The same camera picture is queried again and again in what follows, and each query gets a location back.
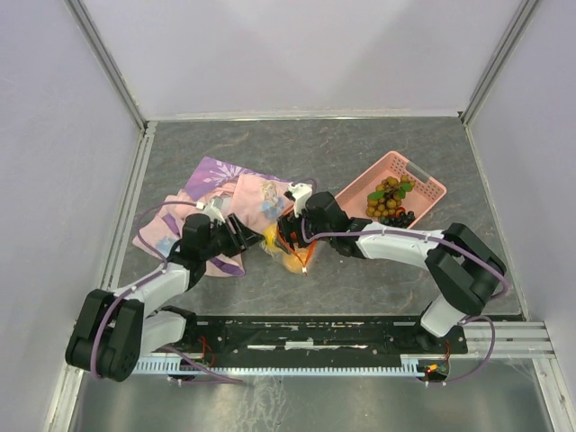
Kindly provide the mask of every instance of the purple cloth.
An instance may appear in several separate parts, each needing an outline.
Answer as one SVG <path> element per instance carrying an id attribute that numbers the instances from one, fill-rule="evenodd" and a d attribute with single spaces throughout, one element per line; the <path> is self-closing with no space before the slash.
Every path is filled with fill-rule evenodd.
<path id="1" fill-rule="evenodd" d="M 199 200 L 218 186 L 234 180 L 240 174 L 254 174 L 266 180 L 283 181 L 273 175 L 260 174 L 243 166 L 232 165 L 212 157 L 203 157 L 186 183 L 184 190 L 190 198 Z"/>

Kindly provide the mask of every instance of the gray floor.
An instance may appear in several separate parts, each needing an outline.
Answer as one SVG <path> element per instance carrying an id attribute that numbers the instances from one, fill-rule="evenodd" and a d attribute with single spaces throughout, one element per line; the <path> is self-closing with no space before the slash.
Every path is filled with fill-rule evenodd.
<path id="1" fill-rule="evenodd" d="M 470 144 L 456 118 L 161 122 L 137 213 L 175 194 L 204 156 L 284 178 L 313 176 L 320 189 L 336 194 L 390 150 L 448 189 L 419 229 L 460 221 L 503 255 Z M 244 263 L 245 276 L 204 277 L 172 303 L 200 314 L 420 314 L 438 295 L 427 271 L 346 259 L 329 247 L 307 277 L 288 273 L 258 247 L 245 254 Z M 157 265 L 130 244 L 120 286 Z M 512 291 L 486 311 L 519 313 L 518 297 Z"/>
<path id="2" fill-rule="evenodd" d="M 454 375 L 471 361 L 452 361 Z M 163 377 L 84 379 L 71 432 L 552 432 L 529 360 L 493 361 L 467 382 L 268 377 L 178 388 Z"/>

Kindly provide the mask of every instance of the green leaf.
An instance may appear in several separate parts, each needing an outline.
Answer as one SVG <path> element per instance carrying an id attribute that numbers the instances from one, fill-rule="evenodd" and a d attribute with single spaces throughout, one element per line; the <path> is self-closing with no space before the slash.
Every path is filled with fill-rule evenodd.
<path id="1" fill-rule="evenodd" d="M 376 192 L 372 192 L 368 195 L 368 199 L 370 201 L 378 201 L 380 198 L 382 198 L 385 194 L 385 191 L 376 191 Z"/>

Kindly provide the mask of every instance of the red wire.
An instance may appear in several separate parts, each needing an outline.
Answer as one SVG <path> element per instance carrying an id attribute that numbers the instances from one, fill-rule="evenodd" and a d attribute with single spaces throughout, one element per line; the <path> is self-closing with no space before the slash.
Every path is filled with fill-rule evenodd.
<path id="1" fill-rule="evenodd" d="M 202 361 L 204 361 L 204 359 L 206 358 L 206 348 L 208 348 L 208 350 L 210 351 L 211 354 L 211 360 L 210 360 L 210 364 L 208 365 L 208 367 L 213 367 L 214 366 L 214 362 L 216 361 L 216 355 L 214 354 L 214 351 L 212 351 L 212 348 L 210 347 L 210 345 L 208 345 L 208 342 L 206 342 L 206 337 L 202 336 L 198 339 L 198 342 L 200 342 L 202 344 Z"/>
<path id="2" fill-rule="evenodd" d="M 450 358 L 450 342 L 446 341 L 446 355 L 444 356 L 444 361 Z"/>

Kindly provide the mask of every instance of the white wall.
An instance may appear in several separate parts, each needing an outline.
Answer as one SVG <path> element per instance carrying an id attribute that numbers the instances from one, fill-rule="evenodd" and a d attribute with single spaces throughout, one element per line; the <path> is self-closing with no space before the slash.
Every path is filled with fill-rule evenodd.
<path id="1" fill-rule="evenodd" d="M 149 120 L 469 102 L 520 0 L 85 0 Z"/>
<path id="2" fill-rule="evenodd" d="M 0 429 L 41 430 L 137 130 L 61 0 L 0 12 Z"/>
<path id="3" fill-rule="evenodd" d="M 576 3 L 542 2 L 472 124 L 532 318 L 576 398 Z"/>

